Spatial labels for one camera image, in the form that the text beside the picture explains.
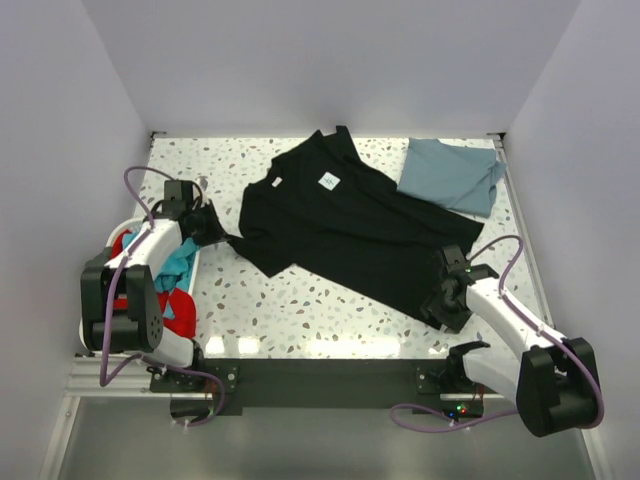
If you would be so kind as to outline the black t-shirt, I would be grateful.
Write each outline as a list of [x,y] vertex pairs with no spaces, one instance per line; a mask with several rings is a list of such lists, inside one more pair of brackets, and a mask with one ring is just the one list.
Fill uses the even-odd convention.
[[265,178],[245,188],[240,233],[230,244],[268,277],[295,264],[422,320],[439,250],[457,245],[467,254],[482,230],[399,193],[339,126],[275,157]]

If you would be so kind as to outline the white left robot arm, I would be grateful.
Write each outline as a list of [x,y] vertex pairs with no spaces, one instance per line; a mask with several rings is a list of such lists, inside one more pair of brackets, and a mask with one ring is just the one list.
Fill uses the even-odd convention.
[[113,258],[107,247],[80,277],[79,335],[92,352],[139,354],[187,368],[197,347],[164,325],[154,281],[170,255],[191,240],[206,247],[226,239],[211,200],[192,181],[167,180],[150,218],[133,221],[133,239]]

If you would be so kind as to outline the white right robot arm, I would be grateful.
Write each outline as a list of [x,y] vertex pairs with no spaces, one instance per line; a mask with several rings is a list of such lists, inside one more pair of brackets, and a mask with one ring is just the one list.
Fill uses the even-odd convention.
[[540,320],[506,289],[503,275],[472,264],[457,245],[442,248],[436,265],[439,279],[421,306],[428,324],[460,332],[478,316],[510,351],[499,359],[484,340],[451,347],[437,377],[442,387],[483,385],[501,394],[537,437],[602,420],[595,353],[585,339],[568,338]]

